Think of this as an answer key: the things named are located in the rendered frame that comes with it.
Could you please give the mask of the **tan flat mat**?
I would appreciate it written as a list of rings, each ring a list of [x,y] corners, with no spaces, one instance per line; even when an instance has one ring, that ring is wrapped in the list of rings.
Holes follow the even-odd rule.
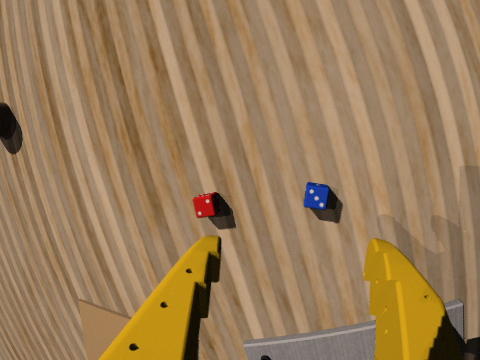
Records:
[[[132,317],[78,300],[88,360],[98,360]]]

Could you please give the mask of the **red die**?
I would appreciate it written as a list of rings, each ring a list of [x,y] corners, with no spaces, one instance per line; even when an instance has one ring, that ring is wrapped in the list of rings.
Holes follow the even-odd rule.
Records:
[[[200,194],[193,198],[197,218],[215,216],[221,211],[217,192]]]

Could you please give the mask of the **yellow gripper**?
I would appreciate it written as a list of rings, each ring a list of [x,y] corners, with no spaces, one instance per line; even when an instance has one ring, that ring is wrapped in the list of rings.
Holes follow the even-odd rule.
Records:
[[[220,262],[221,238],[199,239],[98,360],[196,360]],[[374,360],[463,360],[443,301],[394,245],[369,241],[363,279],[376,316]]]

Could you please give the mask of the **blue die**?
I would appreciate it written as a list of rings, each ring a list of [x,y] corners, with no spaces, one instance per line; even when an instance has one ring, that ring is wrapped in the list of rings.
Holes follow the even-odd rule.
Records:
[[[326,210],[329,191],[328,185],[307,182],[304,207]]]

